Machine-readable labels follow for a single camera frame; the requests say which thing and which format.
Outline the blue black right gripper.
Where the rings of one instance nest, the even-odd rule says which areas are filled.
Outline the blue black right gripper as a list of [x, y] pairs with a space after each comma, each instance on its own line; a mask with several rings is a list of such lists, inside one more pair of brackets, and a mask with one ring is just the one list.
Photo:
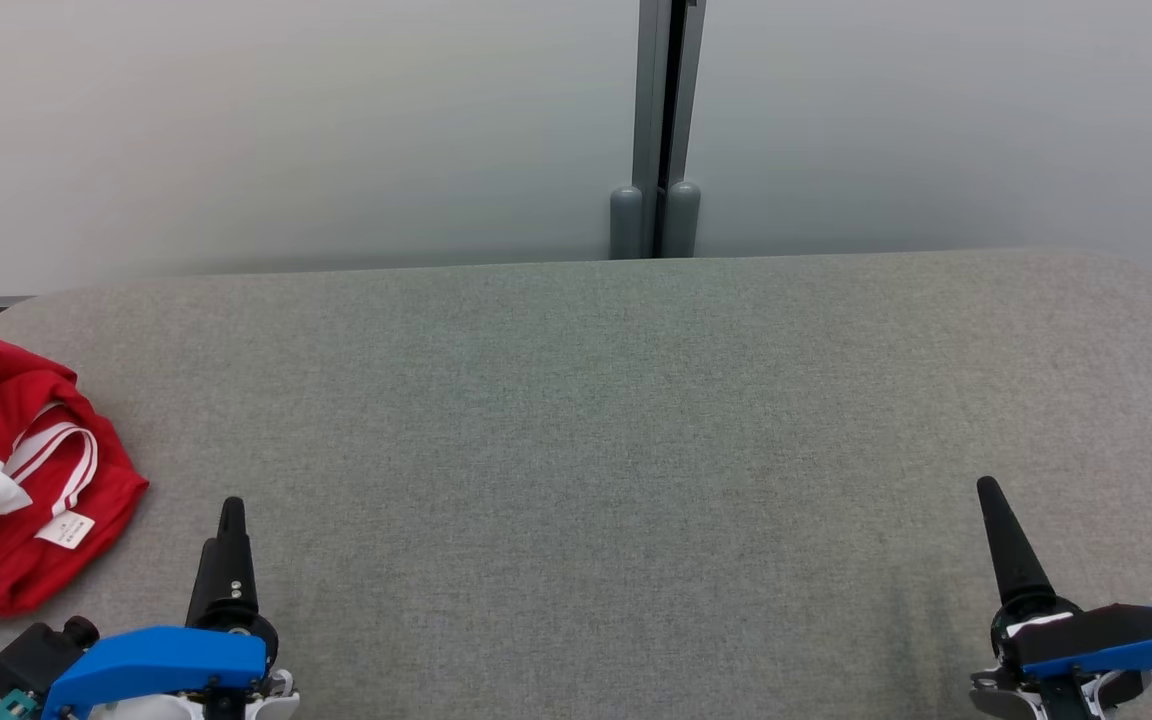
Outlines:
[[1152, 682], [1152, 602], [1082, 611], [1055, 596], [993, 477], [975, 482], [1001, 607], [990, 638], [996, 666], [969, 698], [993, 719], [1108, 719]]

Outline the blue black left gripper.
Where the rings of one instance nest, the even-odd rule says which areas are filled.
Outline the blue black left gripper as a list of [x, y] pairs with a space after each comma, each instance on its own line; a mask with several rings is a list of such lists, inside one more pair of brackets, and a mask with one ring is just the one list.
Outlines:
[[300, 691], [274, 669], [278, 634], [259, 614], [244, 501], [221, 503], [200, 548], [185, 626], [99, 637], [73, 616], [79, 655], [45, 696], [44, 719], [291, 719]]

